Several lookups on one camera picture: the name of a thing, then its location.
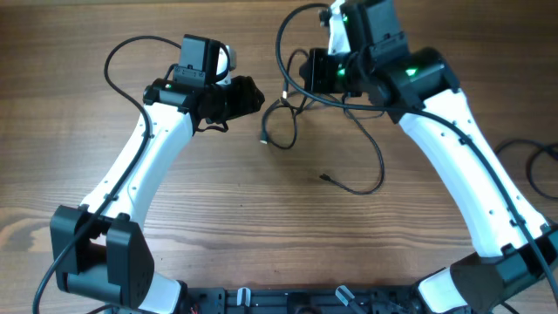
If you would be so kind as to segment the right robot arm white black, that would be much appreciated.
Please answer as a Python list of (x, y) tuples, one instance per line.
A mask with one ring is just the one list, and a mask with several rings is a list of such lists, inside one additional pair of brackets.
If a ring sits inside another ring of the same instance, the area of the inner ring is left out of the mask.
[(557, 266), (557, 228), (521, 194), (487, 144), (444, 57), (410, 51), (390, 1), (320, 11), (329, 45), (300, 74), (307, 92), (367, 93), (419, 146), (456, 202), (474, 251), (418, 283), (426, 311), (487, 313)]

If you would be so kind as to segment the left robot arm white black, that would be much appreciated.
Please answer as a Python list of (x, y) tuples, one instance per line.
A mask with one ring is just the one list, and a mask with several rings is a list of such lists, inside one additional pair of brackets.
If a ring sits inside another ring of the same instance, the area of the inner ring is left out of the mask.
[(108, 173), (76, 208), (51, 218), (53, 262), (45, 273), (60, 290), (101, 302), (104, 310), (196, 313), (185, 283), (158, 274), (144, 236), (146, 214), (174, 160), (197, 133), (259, 111), (252, 78), (235, 76), (235, 51), (185, 35), (180, 58), (137, 103), (139, 121)]

